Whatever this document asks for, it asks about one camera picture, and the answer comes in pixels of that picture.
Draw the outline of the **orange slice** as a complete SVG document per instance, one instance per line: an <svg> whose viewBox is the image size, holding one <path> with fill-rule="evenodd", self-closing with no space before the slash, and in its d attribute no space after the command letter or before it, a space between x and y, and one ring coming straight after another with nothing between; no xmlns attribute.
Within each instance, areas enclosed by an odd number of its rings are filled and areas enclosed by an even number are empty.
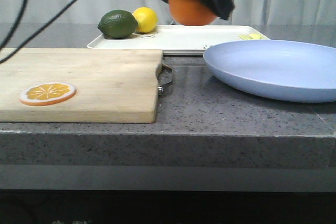
<svg viewBox="0 0 336 224"><path fill-rule="evenodd" d="M47 106L72 98L76 91L72 84L48 82L23 90L19 95L19 100L22 104L29 106Z"/></svg>

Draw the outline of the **cream white tray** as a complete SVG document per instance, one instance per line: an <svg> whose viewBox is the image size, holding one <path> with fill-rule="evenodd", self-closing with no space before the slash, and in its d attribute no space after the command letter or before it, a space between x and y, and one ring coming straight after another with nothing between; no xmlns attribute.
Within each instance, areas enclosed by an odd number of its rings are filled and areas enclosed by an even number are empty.
<svg viewBox="0 0 336 224"><path fill-rule="evenodd" d="M124 39L99 35L87 47L91 49L156 49L170 56L202 55L207 48L230 41L241 41L239 35L260 34L262 40L269 38L249 26L232 25L158 25L147 34L134 33Z"/></svg>

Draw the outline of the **wooden cutting board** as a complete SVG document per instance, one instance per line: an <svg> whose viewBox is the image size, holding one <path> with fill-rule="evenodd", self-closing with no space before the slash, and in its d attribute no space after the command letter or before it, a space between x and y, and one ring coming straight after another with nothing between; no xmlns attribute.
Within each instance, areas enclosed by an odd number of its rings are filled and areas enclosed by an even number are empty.
<svg viewBox="0 0 336 224"><path fill-rule="evenodd" d="M144 49L24 48L1 64L2 122L152 123L163 52ZM47 82L76 94L46 106L19 95Z"/></svg>

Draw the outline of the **orange fruit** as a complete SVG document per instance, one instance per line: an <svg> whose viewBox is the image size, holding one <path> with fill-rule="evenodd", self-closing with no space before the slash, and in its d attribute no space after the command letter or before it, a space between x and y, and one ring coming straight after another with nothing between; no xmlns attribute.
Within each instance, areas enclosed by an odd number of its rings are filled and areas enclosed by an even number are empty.
<svg viewBox="0 0 336 224"><path fill-rule="evenodd" d="M184 26L204 26L217 18L200 0L168 0L168 4L173 19Z"/></svg>

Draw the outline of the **yellow lemon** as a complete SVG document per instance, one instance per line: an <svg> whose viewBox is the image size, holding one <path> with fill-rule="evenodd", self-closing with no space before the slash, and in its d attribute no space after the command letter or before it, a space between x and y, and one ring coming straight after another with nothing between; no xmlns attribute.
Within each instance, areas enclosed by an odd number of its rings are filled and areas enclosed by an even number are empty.
<svg viewBox="0 0 336 224"><path fill-rule="evenodd" d="M138 22L137 32L141 34L153 31L158 23L156 12L148 7L137 8L133 16Z"/></svg>

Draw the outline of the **light blue plate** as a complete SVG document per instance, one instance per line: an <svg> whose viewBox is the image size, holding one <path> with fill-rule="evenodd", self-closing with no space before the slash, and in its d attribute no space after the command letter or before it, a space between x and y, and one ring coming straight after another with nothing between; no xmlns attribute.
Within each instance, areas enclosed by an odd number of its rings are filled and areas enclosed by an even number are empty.
<svg viewBox="0 0 336 224"><path fill-rule="evenodd" d="M203 58L223 83L281 101L335 101L335 48L297 41L244 40L214 45Z"/></svg>

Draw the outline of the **green lime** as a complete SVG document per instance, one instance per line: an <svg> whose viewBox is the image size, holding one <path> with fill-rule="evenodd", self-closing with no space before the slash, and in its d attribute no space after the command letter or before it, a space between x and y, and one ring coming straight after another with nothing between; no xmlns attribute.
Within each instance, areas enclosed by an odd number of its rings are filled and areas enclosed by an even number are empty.
<svg viewBox="0 0 336 224"><path fill-rule="evenodd" d="M138 27L138 22L126 10L116 9L107 12L99 21L98 29L110 38L123 39L132 35Z"/></svg>

